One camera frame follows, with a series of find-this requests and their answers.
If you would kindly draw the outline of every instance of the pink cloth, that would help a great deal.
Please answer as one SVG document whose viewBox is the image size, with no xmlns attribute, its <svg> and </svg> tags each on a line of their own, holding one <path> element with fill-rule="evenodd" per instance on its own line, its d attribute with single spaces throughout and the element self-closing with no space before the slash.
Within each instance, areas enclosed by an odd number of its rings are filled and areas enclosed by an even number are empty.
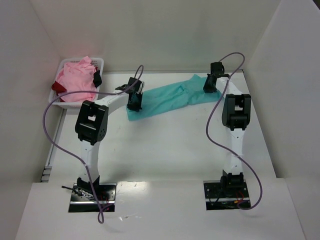
<svg viewBox="0 0 320 240">
<path fill-rule="evenodd" d="M 92 60 L 86 56 L 80 62 L 66 62 L 63 69 L 59 72 L 56 82 L 61 84 L 68 92 L 87 90 L 96 91 L 93 83 L 96 67 L 91 64 Z M 74 93 L 63 96 L 65 102 L 83 102 L 92 101 L 95 98 L 94 93 Z"/>
</svg>

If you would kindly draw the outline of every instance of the white plastic basket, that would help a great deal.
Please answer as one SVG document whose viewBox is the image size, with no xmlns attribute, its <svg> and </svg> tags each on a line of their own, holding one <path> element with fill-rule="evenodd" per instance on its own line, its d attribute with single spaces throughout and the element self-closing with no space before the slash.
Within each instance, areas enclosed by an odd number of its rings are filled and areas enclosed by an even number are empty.
<svg viewBox="0 0 320 240">
<path fill-rule="evenodd" d="M 90 57 L 90 58 L 92 60 L 92 65 L 94 65 L 95 67 L 98 67 L 98 70 L 100 70 L 100 76 L 102 77 L 102 72 L 104 70 L 104 60 L 99 57 Z M 64 67 L 65 63 L 78 63 L 78 62 L 80 62 L 81 59 L 82 59 L 82 57 L 73 57 L 73 58 L 67 58 L 67 59 L 62 60 L 62 62 L 59 65 L 58 71 L 56 72 L 54 80 L 56 80 L 59 72 Z M 99 90 L 100 90 L 100 86 L 98 86 L 96 88 L 97 92 L 99 92 Z M 50 95 L 48 98 L 49 103 L 57 96 L 58 95 L 57 95 L 56 91 L 53 91 L 51 89 Z M 99 96 L 99 94 L 95 95 L 94 101 L 98 99 L 98 96 Z M 58 105 L 61 108 L 70 109 L 70 108 L 80 108 L 82 105 L 82 102 L 60 102 L 60 99 L 58 99 L 52 105 Z"/>
</svg>

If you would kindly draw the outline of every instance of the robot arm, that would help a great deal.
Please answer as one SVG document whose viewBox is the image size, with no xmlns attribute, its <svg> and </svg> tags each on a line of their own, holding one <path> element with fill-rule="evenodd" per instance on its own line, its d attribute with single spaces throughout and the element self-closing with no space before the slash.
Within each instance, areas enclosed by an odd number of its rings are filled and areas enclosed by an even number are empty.
<svg viewBox="0 0 320 240">
<path fill-rule="evenodd" d="M 137 83 L 130 91 L 123 92 L 136 81 Z M 75 132 L 81 141 L 81 158 L 89 169 L 96 192 L 99 191 L 100 181 L 98 171 L 99 147 L 107 133 L 108 116 L 125 105 L 128 109 L 139 112 L 142 104 L 143 87 L 144 83 L 142 81 L 131 77 L 128 84 L 116 88 L 113 92 L 115 95 L 108 95 L 95 102 L 87 100 L 82 103 L 75 125 Z M 92 195 L 89 177 L 85 169 L 82 170 L 77 179 L 77 187 L 86 195 Z"/>
<path fill-rule="evenodd" d="M 211 63 L 203 90 L 205 93 L 224 92 L 229 75 L 221 62 Z M 243 139 L 246 128 L 250 123 L 251 96 L 243 94 L 231 81 L 223 96 L 222 124 L 226 127 L 231 149 L 239 156 L 242 155 Z M 225 187 L 239 188 L 244 183 L 242 162 L 235 155 L 228 155 L 224 162 L 222 176 L 225 176 Z"/>
</svg>

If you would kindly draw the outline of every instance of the white floor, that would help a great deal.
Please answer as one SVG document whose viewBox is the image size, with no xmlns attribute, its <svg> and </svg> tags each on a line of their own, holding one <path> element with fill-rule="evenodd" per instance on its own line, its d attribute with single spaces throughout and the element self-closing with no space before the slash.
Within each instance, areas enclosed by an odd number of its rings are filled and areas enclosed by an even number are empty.
<svg viewBox="0 0 320 240">
<path fill-rule="evenodd" d="M 144 74 L 145 89 L 180 82 L 192 73 Z M 131 75 L 104 75 L 105 91 L 125 84 Z M 242 73 L 232 78 L 244 93 Z M 262 178 L 264 194 L 254 210 L 206 211 L 203 181 L 219 180 L 226 151 L 205 135 L 213 103 L 188 106 L 136 122 L 125 108 L 109 116 L 99 152 L 101 182 L 119 182 L 115 212 L 100 225 L 96 213 L 68 213 L 72 186 L 83 166 L 56 151 L 51 156 L 49 183 L 34 183 L 17 240 L 37 239 L 304 239 L 283 179 L 277 179 L 254 108 L 243 145 L 243 157 Z M 222 106 L 212 118 L 212 137 L 227 143 Z M 68 111 L 58 143 L 80 153 L 75 133 L 77 114 Z M 251 202 L 259 196 L 253 174 L 244 167 Z"/>
</svg>

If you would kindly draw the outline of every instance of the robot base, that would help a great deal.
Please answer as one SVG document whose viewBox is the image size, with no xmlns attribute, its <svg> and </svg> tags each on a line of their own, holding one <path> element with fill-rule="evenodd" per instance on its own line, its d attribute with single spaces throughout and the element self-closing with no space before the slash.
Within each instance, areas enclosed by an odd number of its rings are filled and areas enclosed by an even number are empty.
<svg viewBox="0 0 320 240">
<path fill-rule="evenodd" d="M 220 181 L 204 181 L 203 187 L 206 210 L 238 209 L 237 204 L 238 201 L 241 200 L 243 200 L 243 203 L 241 203 L 242 208 L 251 207 L 246 182 L 244 182 L 241 189 L 229 189 L 228 192 L 221 191 Z"/>
<path fill-rule="evenodd" d="M 115 211 L 115 200 L 116 200 L 116 183 L 100 183 L 101 195 L 98 198 L 101 199 L 100 204 L 104 207 L 106 204 L 110 205 L 104 212 Z M 79 196 L 74 192 L 71 193 L 69 213 L 88 213 L 88 212 L 99 212 L 97 202 L 93 199 L 90 200 L 85 196 Z"/>
</svg>

